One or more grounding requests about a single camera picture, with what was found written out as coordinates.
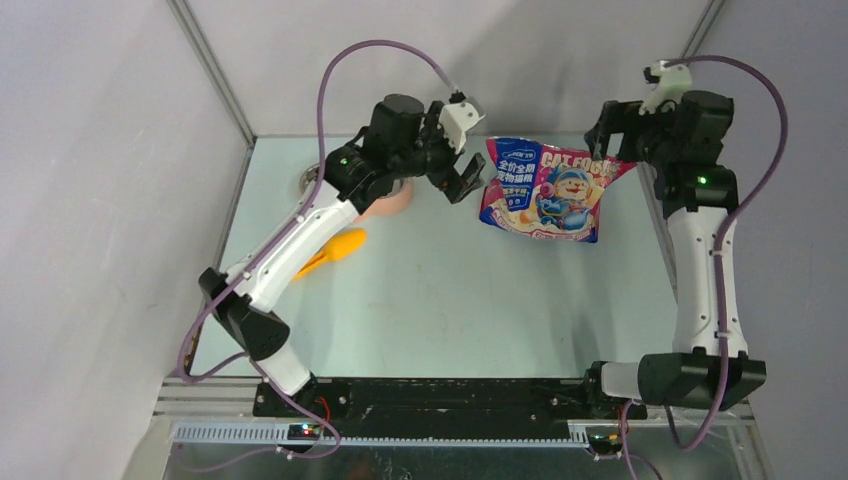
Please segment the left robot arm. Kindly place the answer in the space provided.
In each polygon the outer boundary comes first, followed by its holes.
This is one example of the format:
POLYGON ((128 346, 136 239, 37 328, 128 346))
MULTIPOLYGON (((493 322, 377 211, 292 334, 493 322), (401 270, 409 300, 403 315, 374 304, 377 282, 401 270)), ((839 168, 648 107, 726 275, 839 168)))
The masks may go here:
POLYGON ((311 412, 316 390, 289 343, 289 326, 273 312, 280 296, 320 247, 387 199, 396 183, 425 177, 452 204, 479 188, 481 155, 463 172, 455 165, 485 116, 462 93, 430 106, 408 95, 386 96, 370 122, 319 163, 311 190, 265 245, 223 272, 208 268, 200 275, 211 316, 278 387, 277 402, 290 415, 311 412))

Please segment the pink double pet bowl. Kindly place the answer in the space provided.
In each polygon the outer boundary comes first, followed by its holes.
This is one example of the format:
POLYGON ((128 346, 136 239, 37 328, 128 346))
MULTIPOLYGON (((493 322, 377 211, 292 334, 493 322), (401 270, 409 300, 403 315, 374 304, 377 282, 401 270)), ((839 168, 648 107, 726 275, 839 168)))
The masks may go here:
MULTIPOLYGON (((318 164, 311 165, 300 176, 299 190, 301 194, 315 182, 318 174, 318 164)), ((358 223, 372 216, 392 216, 405 210, 412 202, 414 196, 414 185, 411 179, 396 180, 392 190, 385 196, 378 198, 363 214, 359 215, 354 222, 358 223)))

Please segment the colourful cat food bag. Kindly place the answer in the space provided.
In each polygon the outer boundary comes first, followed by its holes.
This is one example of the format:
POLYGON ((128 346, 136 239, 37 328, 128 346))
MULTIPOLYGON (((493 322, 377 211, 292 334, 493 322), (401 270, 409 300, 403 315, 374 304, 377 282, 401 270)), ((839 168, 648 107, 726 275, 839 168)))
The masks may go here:
POLYGON ((486 149, 495 177, 483 190, 479 220, 539 240, 597 242, 602 195, 636 166, 520 137, 491 137, 486 149))

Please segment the yellow plastic scoop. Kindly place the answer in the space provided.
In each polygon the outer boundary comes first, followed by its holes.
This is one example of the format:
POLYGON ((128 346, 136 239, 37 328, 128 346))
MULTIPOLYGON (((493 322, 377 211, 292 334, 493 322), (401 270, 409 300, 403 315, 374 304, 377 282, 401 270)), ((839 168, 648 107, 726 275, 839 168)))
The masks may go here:
POLYGON ((325 264, 339 262, 359 250, 367 240, 364 229, 348 229, 334 235, 293 277, 299 280, 325 264))

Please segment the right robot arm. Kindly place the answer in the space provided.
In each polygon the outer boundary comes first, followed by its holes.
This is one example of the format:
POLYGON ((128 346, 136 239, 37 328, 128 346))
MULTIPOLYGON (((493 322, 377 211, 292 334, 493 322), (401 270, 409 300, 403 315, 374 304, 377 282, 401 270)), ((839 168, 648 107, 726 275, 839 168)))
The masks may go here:
POLYGON ((654 195, 671 236, 677 281, 670 352, 595 362, 587 373, 595 382, 581 392, 593 417, 610 416, 622 399, 724 411, 766 382, 765 362, 749 356, 735 299, 733 216, 741 208, 736 176, 718 162, 733 117, 732 99, 706 91, 663 100, 652 111, 640 101, 612 100, 584 136, 600 158, 619 134, 618 159, 655 170, 654 195))

